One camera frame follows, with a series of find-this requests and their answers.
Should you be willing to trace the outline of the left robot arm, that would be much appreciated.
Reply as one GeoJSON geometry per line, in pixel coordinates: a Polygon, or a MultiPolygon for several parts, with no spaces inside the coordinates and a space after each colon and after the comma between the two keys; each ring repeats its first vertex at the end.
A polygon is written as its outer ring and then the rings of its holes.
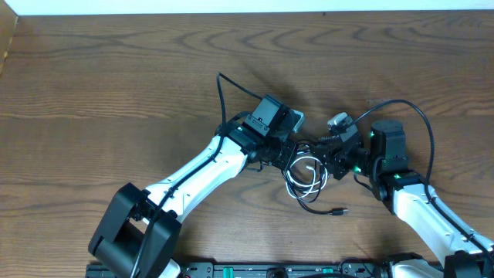
{"type": "Polygon", "coordinates": [[[219,185],[249,164],[285,170],[295,156],[289,136],[303,113],[271,96],[253,112],[223,120],[208,146],[174,174],[139,189],[128,183],[113,196],[88,251],[117,277],[177,277],[173,259],[182,223],[219,185]]]}

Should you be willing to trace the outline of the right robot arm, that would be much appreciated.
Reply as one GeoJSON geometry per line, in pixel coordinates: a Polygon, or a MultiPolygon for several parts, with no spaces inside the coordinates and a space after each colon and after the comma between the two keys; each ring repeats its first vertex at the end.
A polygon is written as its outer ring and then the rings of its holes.
{"type": "Polygon", "coordinates": [[[491,277],[493,241],[478,234],[437,195],[425,177],[408,167],[406,137],[401,122],[378,120],[370,128],[370,147],[351,117],[329,120],[329,137],[314,155],[336,179],[349,172],[369,179],[370,190],[387,210],[407,223],[439,261],[432,266],[415,253],[394,256],[377,277],[491,277]]]}

